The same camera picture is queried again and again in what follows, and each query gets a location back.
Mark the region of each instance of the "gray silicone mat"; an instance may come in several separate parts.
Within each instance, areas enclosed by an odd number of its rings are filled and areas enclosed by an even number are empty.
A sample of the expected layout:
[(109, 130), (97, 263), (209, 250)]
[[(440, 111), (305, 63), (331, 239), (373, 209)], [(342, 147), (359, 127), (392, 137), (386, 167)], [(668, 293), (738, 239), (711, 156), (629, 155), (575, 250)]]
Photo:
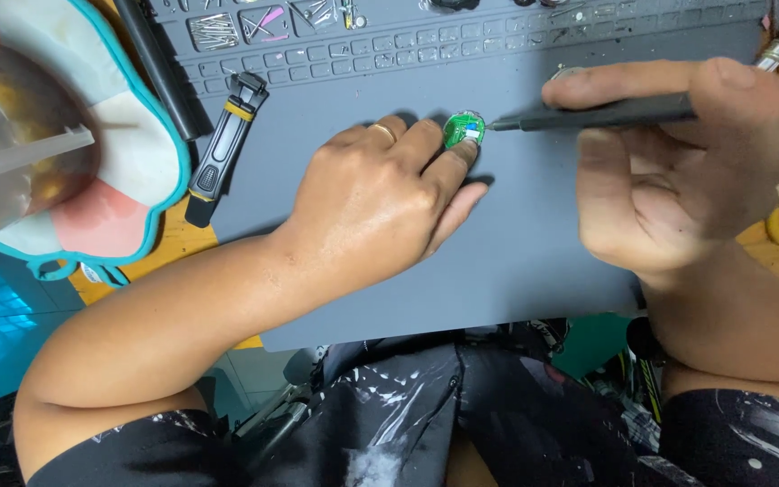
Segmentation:
[[(555, 10), (483, 0), (473, 11), (436, 15), (419, 0), (362, 0), (367, 27), (346, 30), (339, 21), (315, 32), (284, 3), (224, 0), (219, 8), (212, 0), (204, 12), (205, 0), (189, 0), (182, 12), (177, 0), (164, 1), (153, 5), (161, 38), (170, 40), (207, 121), (222, 109), (227, 70), (269, 82), (212, 220), (222, 242), (283, 221), (312, 152), (346, 127), (388, 113), (441, 120), (466, 109), (490, 121), (537, 106), (539, 88), (559, 65), (715, 55), (749, 62), (766, 11), (765, 2), (736, 0), (606, 0), (550, 17)], [(189, 37), (189, 18), (247, 10), (257, 22), (272, 5), (285, 13), (267, 28), (286, 40), (255, 37), (251, 45), (198, 52)], [(492, 190), (434, 257), (265, 333), (266, 349), (635, 308), (633, 276), (579, 244), (574, 139), (571, 131), (487, 133), (472, 175), (493, 178)], [(200, 139), (198, 150), (207, 143)]]

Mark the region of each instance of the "gold ring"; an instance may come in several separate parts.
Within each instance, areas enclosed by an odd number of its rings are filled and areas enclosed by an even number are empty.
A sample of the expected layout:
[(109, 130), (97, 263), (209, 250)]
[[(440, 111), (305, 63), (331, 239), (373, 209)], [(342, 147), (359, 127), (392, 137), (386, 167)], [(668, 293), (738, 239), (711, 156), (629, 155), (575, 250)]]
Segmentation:
[(392, 132), (392, 130), (390, 130), (389, 127), (385, 126), (382, 123), (371, 124), (369, 128), (379, 128), (380, 130), (382, 130), (386, 135), (389, 136), (389, 138), (392, 139), (393, 146), (395, 146), (395, 143), (398, 142), (398, 138), (395, 138), (395, 134)]

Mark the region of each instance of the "hand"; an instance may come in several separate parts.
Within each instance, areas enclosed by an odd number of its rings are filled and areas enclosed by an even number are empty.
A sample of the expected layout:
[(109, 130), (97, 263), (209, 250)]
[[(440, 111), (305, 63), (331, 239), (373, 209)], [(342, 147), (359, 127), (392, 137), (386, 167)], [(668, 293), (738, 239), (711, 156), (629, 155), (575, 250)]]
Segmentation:
[(461, 187), (477, 145), (464, 141), (435, 159), (443, 130), (430, 119), (410, 129), (395, 115), (349, 128), (318, 149), (287, 222), (276, 230), (326, 282), (331, 297), (365, 288), (431, 256), (488, 191)]
[(728, 59), (639, 62), (546, 83), (581, 109), (689, 91), (699, 121), (579, 136), (579, 235), (595, 257), (640, 275), (700, 262), (774, 208), (779, 78)]

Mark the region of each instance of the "white label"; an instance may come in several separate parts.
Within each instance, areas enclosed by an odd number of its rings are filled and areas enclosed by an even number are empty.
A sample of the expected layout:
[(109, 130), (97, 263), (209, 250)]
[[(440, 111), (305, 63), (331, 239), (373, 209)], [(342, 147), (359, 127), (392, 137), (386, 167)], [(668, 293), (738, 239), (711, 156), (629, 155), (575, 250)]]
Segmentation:
[(83, 262), (80, 262), (80, 269), (83, 271), (83, 275), (86, 276), (86, 279), (88, 279), (89, 282), (104, 282), (101, 280), (101, 276), (99, 276), (97, 272), (93, 271), (92, 268), (85, 265)]

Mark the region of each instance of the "left hand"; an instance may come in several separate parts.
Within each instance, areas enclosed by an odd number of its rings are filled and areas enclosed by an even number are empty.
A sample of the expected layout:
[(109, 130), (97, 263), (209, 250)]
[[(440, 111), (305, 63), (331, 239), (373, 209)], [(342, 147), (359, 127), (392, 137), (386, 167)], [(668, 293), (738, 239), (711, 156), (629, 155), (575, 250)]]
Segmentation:
[(314, 272), (332, 299), (434, 254), (488, 191), (483, 183), (460, 187), (477, 145), (463, 141), (435, 159), (442, 144), (434, 121), (408, 129), (395, 115), (332, 137), (314, 153), (291, 216), (273, 234), (288, 262)]

